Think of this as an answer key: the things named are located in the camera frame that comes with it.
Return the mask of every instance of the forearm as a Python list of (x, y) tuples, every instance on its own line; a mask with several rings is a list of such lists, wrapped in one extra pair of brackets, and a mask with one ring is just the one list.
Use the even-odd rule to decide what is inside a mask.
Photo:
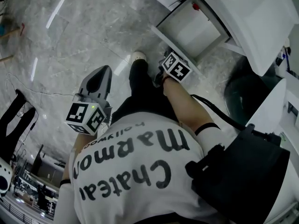
[(172, 78), (165, 80), (164, 93), (178, 120), (190, 127), (194, 132), (206, 123), (213, 123), (205, 108), (193, 99), (180, 83)]
[[(78, 134), (74, 147), (75, 149), (75, 157), (81, 152), (81, 150), (84, 148), (84, 146), (92, 141), (94, 141), (97, 138), (97, 134), (94, 136), (92, 135), (86, 135), (86, 134)], [(69, 159), (66, 162), (65, 168), (64, 168), (64, 173), (62, 175), (62, 180), (69, 179), (70, 174), (69, 174)]]

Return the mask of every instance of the drawer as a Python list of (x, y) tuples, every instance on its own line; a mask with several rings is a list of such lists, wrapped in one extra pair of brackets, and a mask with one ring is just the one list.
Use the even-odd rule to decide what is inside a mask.
[(203, 0), (185, 0), (152, 31), (165, 41), (190, 68), (197, 65), (214, 47), (229, 36), (211, 8)]

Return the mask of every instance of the gray tile floor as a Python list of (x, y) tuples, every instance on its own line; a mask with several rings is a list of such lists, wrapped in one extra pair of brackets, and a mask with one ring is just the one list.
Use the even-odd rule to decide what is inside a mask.
[[(76, 134), (64, 124), (64, 119), (72, 96), (87, 74), (102, 65), (109, 65), (113, 71), (124, 65), (120, 74), (113, 74), (108, 97), (115, 111), (130, 96), (130, 54), (142, 50), (148, 57), (149, 73), (154, 76), (167, 47), (150, 30), (152, 24), (156, 25), (169, 13), (155, 0), (65, 0), (47, 29), (47, 21), (59, 2), (9, 0), (9, 17), (19, 26), (23, 22), (25, 29), (22, 36), (15, 34), (0, 41), (2, 57), (14, 54), (11, 61), (0, 65), (0, 115), (15, 98), (14, 89), (20, 89), (39, 113), (35, 128), (20, 150), (26, 149), (27, 159), (35, 158), (42, 144), (47, 155), (60, 161), (67, 159)], [(236, 53), (216, 48), (200, 64), (202, 76), (192, 73), (184, 87), (227, 113), (222, 94), (239, 58)], [(232, 127), (210, 113), (228, 136), (235, 137)], [(7, 133), (18, 119), (10, 124)]]

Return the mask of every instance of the white robot head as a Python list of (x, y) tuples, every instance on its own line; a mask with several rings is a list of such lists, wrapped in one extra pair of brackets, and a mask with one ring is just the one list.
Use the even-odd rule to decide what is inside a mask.
[(13, 175), (13, 171), (11, 166), (0, 158), (0, 195), (5, 196), (11, 177)]

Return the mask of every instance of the wooden stick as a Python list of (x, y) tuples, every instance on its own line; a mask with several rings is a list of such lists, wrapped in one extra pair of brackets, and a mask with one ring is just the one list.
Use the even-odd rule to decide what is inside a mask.
[(7, 36), (10, 36), (11, 34), (18, 32), (19, 30), (20, 30), (20, 28), (16, 28), (14, 30), (11, 30), (10, 32), (7, 32), (3, 36), (0, 36), (0, 38), (4, 38), (4, 37), (7, 37)]
[(14, 55), (11, 55), (11, 56), (2, 58), (2, 59), (0, 59), (0, 62), (4, 62), (4, 61), (7, 61), (7, 60), (10, 60), (10, 59), (12, 59), (13, 57), (14, 57)]

